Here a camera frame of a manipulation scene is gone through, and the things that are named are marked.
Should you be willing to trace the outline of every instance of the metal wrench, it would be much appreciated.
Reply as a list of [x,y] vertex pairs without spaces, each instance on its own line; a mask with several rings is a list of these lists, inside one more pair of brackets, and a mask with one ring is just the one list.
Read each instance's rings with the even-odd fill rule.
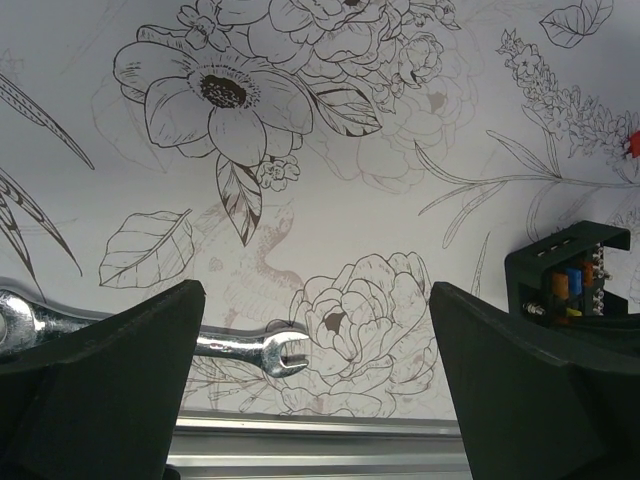
[[[0,329],[0,356],[16,354],[101,320],[67,315],[6,289],[0,289],[0,316],[5,324],[4,338]],[[284,378],[304,370],[309,362],[304,358],[287,361],[283,347],[308,339],[307,334],[296,329],[240,336],[223,335],[213,327],[202,326],[194,355],[251,363],[271,377]]]

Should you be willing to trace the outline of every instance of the open-end wrench head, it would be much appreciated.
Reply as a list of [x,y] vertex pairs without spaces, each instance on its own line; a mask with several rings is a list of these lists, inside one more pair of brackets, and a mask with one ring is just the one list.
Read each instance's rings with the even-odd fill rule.
[[0,336],[0,357],[26,350],[38,343],[44,325],[20,295],[0,290],[0,315],[4,323],[4,335]]
[[301,372],[309,365],[303,357],[286,358],[282,348],[289,342],[309,340],[301,330],[281,330],[271,332],[264,339],[262,350],[262,370],[273,378],[284,378]]

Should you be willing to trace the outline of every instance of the white surface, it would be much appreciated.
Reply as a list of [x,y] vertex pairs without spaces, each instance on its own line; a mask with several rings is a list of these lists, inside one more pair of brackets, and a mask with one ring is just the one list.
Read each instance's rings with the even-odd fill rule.
[[[422,27],[409,23],[407,0],[326,0],[317,10],[312,9],[313,15],[304,11],[305,5],[313,5],[307,0],[216,3],[220,10],[205,10],[202,0],[199,14],[183,10],[183,23],[176,17],[181,3],[170,1],[60,0],[54,4],[5,0],[0,8],[0,72],[58,122],[95,166],[95,170],[88,168],[75,147],[34,123],[47,123],[41,113],[33,113],[37,112],[35,107],[31,113],[27,110],[30,119],[10,108],[6,102],[15,100],[24,105],[26,100],[3,83],[0,167],[57,226],[82,275],[52,235],[34,221],[39,214],[31,210],[29,215],[15,202],[22,201],[24,194],[16,194],[15,186],[7,189],[0,183],[0,193],[8,204],[6,208],[0,205],[3,232],[15,245],[7,239],[0,243],[2,276],[33,289],[34,278],[26,269],[30,264],[50,301],[112,312],[130,307],[180,278],[195,277],[207,289],[209,324],[254,329],[281,319],[308,322],[311,328],[314,343],[307,374],[269,383],[260,372],[242,365],[198,362],[185,399],[187,407],[452,418],[426,312],[427,279],[479,291],[482,298],[504,308],[502,261],[510,251],[530,241],[527,226],[531,235],[535,236],[534,229],[545,235],[573,221],[591,219],[629,226],[634,234],[640,231],[635,196],[637,162],[625,159],[620,149],[602,145],[596,145],[591,153],[579,149],[570,157],[572,144],[577,138],[587,138],[585,135],[600,138],[605,145],[619,143],[629,133],[619,118],[629,111],[628,118],[633,121],[633,114],[640,110],[636,95],[640,82],[637,2],[615,0],[613,5],[614,0],[584,0],[580,7],[578,0],[412,1],[412,11],[431,12],[431,19],[421,20]],[[252,18],[260,17],[255,13],[266,4],[271,4],[269,16],[260,21]],[[594,11],[594,5],[603,10]],[[447,7],[454,7],[455,12],[447,14]],[[565,7],[571,8],[552,13]],[[356,10],[347,15],[346,8]],[[209,17],[217,13],[219,24],[236,25],[231,29],[216,26],[215,18],[209,22],[199,18],[204,12],[209,12]],[[182,29],[175,35],[192,30],[189,41],[204,48],[194,52],[183,40],[184,51],[191,55],[191,60],[185,60],[186,53],[169,51],[166,46],[155,45],[153,51],[128,47],[136,41],[136,31],[142,25]],[[293,37],[278,33],[274,25],[292,30]],[[566,28],[558,31],[558,25],[577,28],[583,38],[576,43],[576,34],[568,34]],[[195,27],[211,34],[210,44],[204,46],[204,37],[194,33]],[[524,53],[505,66],[512,55],[496,50],[508,40],[503,32],[514,28],[514,38],[523,42],[515,48]],[[166,35],[164,40],[157,35],[156,27],[143,31],[143,36],[147,35],[144,39],[151,38],[149,32],[154,30],[156,42],[166,41]],[[249,42],[243,45],[242,33],[247,30]],[[378,40],[371,40],[371,32],[376,38],[382,32],[380,46]],[[214,47],[222,49],[225,38],[246,55],[264,58],[239,59],[231,48],[224,55],[217,53]],[[291,38],[308,43],[295,43]],[[550,38],[572,48],[555,45]],[[537,46],[538,55],[526,45]],[[387,56],[394,46],[395,56]],[[388,63],[380,68],[370,64],[375,67],[370,68],[372,73],[356,68],[357,59],[361,61],[366,54],[368,60],[374,60],[377,50]],[[317,60],[301,57],[313,51],[333,63],[320,65]],[[182,66],[176,69],[175,63],[167,63],[170,58],[181,61]],[[301,63],[294,65],[300,58]],[[277,64],[274,67],[267,60]],[[128,75],[138,64],[144,70],[137,76]],[[598,98],[602,106],[585,115],[584,123],[589,127],[585,134],[567,113],[570,107],[560,103],[560,94],[536,96],[538,105],[556,102],[548,110],[548,118],[545,110],[538,109],[543,117],[538,122],[553,138],[562,179],[535,171],[552,169],[553,164],[544,130],[525,115],[523,89],[512,77],[513,69],[525,78],[536,74],[543,64],[555,74],[560,92],[570,92],[578,85],[581,106],[587,96]],[[306,74],[302,65],[306,65]],[[241,73],[229,77],[229,66]],[[311,85],[318,77],[313,80],[309,74],[321,67],[326,76],[337,67],[346,74],[334,78],[329,88]],[[199,88],[197,72],[200,79],[210,82],[215,80],[212,75],[217,76],[219,85],[219,79],[227,77],[244,85],[244,105],[249,108],[232,115],[232,108],[218,109],[213,121],[207,122],[213,106],[206,103],[202,92],[200,97],[189,94],[190,89],[197,92]],[[384,89],[378,92],[381,96],[373,95],[372,88],[382,81],[378,73],[395,82],[397,93],[404,85],[403,94],[395,100],[395,114],[383,111],[390,109],[389,103],[380,103]],[[153,83],[180,75],[191,76]],[[352,114],[362,114],[359,118],[364,119],[370,134],[345,137],[329,128],[302,80],[315,92],[316,100],[335,103],[337,112],[351,108]],[[119,81],[140,88],[139,98],[147,97],[147,113],[154,115],[145,120],[142,105],[125,99]],[[187,92],[169,110],[163,103],[166,98],[158,100],[158,92],[167,91],[168,85]],[[322,113],[331,116],[335,129],[344,133],[347,126],[356,132],[353,122],[336,111]],[[274,132],[270,124],[281,130]],[[263,131],[268,141],[261,140]],[[291,142],[298,147],[302,140],[301,148],[291,153],[297,159],[299,178],[292,180],[298,170],[288,166],[290,180],[278,192],[262,180],[261,218],[245,247],[221,205],[216,180],[218,154],[187,158],[179,148],[152,145],[148,132],[156,143],[180,147],[185,153],[195,146],[182,145],[187,137],[193,140],[205,135],[198,148],[206,143],[211,150],[216,144],[233,161],[253,168],[261,179],[265,169],[284,168],[282,161],[258,167],[257,158],[264,148],[267,153],[284,155]],[[531,156],[514,150],[520,147],[510,143],[528,166],[518,162],[498,139],[519,142],[544,167],[535,166]],[[485,183],[419,216],[429,203],[464,185],[425,171],[426,157],[420,161],[415,144],[444,171]],[[220,172],[221,185],[230,165]],[[547,180],[511,179],[504,185],[487,182],[504,175],[543,175]],[[554,182],[558,185],[543,199],[537,197]],[[275,182],[272,186],[283,185]],[[591,190],[593,195],[584,197]],[[450,229],[450,224],[456,215],[483,191],[495,195],[473,210],[452,235],[455,229]],[[541,202],[534,216],[536,198]],[[563,216],[581,198],[585,201],[579,203],[580,208]],[[17,227],[12,225],[9,211],[15,215]],[[151,216],[155,212],[165,213]],[[26,247],[21,246],[17,231]],[[118,231],[121,233],[112,238]],[[20,250],[22,261],[17,254]],[[402,255],[389,260],[394,252]],[[609,258],[615,291],[629,296],[635,308],[635,302],[640,301],[636,300],[640,299],[640,273],[634,277],[637,256],[615,254]],[[479,264],[483,265],[481,277],[477,275]],[[349,265],[355,265],[355,271]],[[348,282],[350,272],[351,280],[360,281]],[[296,296],[296,292],[305,282],[303,299],[302,293]],[[292,302],[296,308],[290,313]],[[330,315],[328,323],[323,321]]]

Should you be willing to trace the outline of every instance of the table surface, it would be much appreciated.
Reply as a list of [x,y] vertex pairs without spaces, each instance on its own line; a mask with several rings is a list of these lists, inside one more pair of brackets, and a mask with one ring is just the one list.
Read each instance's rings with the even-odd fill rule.
[[[14,0],[0,16],[2,277],[205,323],[297,323],[284,380],[194,360],[184,406],[454,418],[428,312],[505,308],[503,260],[578,220],[639,238],[633,0]],[[640,259],[608,252],[640,303]]]

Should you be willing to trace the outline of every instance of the wrench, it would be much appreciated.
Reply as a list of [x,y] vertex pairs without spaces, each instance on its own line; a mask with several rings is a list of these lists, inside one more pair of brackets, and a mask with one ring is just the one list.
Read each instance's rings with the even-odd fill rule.
[[[16,354],[100,321],[52,310],[7,289],[0,289],[1,320],[4,320],[5,328],[4,336],[0,329],[0,357]],[[283,347],[289,342],[308,339],[307,334],[297,329],[240,336],[223,335],[215,328],[203,325],[194,355],[239,360],[255,365],[273,378],[284,378],[304,370],[309,362],[302,357],[287,359],[283,356]]]

